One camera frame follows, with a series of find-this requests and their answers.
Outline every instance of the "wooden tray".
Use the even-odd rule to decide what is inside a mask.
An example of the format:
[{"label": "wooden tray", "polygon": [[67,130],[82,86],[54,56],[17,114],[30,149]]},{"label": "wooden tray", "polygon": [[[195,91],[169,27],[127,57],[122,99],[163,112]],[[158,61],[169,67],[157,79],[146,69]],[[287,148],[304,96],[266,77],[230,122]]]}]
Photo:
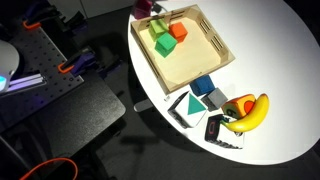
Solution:
[{"label": "wooden tray", "polygon": [[[188,35],[166,58],[155,50],[148,32],[149,22],[161,19],[169,26],[182,22]],[[197,5],[140,19],[131,23],[131,32],[148,60],[165,94],[209,74],[235,59]]]}]

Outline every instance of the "red block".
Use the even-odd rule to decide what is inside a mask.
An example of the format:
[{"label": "red block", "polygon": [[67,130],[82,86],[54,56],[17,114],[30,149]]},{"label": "red block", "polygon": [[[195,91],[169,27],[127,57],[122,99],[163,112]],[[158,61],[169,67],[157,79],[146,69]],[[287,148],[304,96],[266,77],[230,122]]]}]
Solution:
[{"label": "red block", "polygon": [[169,26],[169,33],[178,41],[178,43],[180,43],[183,42],[184,38],[186,38],[188,31],[184,25],[179,22]]}]

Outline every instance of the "orange clip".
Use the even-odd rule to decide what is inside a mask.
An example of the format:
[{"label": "orange clip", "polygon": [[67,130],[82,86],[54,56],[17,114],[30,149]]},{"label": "orange clip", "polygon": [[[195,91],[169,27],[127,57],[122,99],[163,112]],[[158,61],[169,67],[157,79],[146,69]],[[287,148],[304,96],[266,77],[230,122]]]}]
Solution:
[{"label": "orange clip", "polygon": [[68,73],[68,72],[71,71],[71,69],[74,67],[74,65],[72,65],[72,66],[70,66],[70,67],[68,67],[68,68],[66,68],[66,69],[61,69],[61,67],[63,66],[63,64],[64,64],[64,63],[61,63],[61,64],[58,65],[58,70],[59,70],[59,72],[61,72],[62,74]]},{"label": "orange clip", "polygon": [[23,24],[23,27],[26,28],[27,30],[37,29],[38,27],[41,26],[40,22],[31,24],[31,25],[27,25],[27,21],[23,21],[22,24]]}]

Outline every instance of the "toy block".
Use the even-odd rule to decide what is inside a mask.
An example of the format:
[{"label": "toy block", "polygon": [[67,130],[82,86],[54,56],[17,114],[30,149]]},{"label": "toy block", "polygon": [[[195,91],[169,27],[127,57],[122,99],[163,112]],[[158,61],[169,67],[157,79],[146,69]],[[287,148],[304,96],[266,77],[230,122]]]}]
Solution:
[{"label": "toy block", "polygon": [[195,95],[183,93],[168,109],[168,113],[178,121],[183,128],[197,126],[207,109]]},{"label": "toy block", "polygon": [[190,83],[192,92],[196,96],[201,96],[215,89],[209,75],[201,76]]},{"label": "toy block", "polygon": [[178,43],[181,43],[186,38],[188,31],[184,25],[179,22],[169,26],[169,33],[178,41]]},{"label": "toy block", "polygon": [[149,0],[136,0],[133,5],[133,16],[136,19],[142,19],[150,16],[152,2]]},{"label": "toy block", "polygon": [[225,115],[235,119],[241,119],[246,116],[254,106],[256,98],[252,94],[247,94],[226,102],[222,106]]},{"label": "toy block", "polygon": [[176,47],[177,40],[175,40],[169,33],[164,33],[156,42],[156,51],[163,57],[167,57]]},{"label": "toy block", "polygon": [[244,147],[244,133],[235,133],[228,130],[220,122],[223,115],[218,114],[208,118],[205,140],[228,149],[242,149]]},{"label": "toy block", "polygon": [[151,20],[149,25],[149,33],[153,39],[156,41],[164,33],[168,32],[169,28],[163,19]]},{"label": "toy block", "polygon": [[201,101],[208,106],[208,111],[211,112],[224,105],[228,101],[228,98],[219,88],[215,88],[215,90],[201,98]]}]

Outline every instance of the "orange cable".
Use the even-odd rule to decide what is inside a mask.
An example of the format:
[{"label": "orange cable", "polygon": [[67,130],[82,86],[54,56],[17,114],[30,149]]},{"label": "orange cable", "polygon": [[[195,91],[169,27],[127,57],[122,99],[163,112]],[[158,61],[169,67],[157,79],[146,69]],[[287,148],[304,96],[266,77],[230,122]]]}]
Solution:
[{"label": "orange cable", "polygon": [[54,161],[67,161],[67,162],[71,163],[74,166],[74,171],[75,171],[75,174],[73,176],[73,180],[75,180],[77,178],[77,176],[78,176],[78,167],[77,167],[77,164],[74,161],[72,161],[71,159],[68,159],[68,158],[53,158],[53,159],[50,159],[48,161],[45,161],[45,162],[37,165],[36,167],[31,169],[27,174],[22,176],[20,178],[20,180],[26,180],[34,171],[39,169],[41,166],[49,164],[49,163],[54,162]]}]

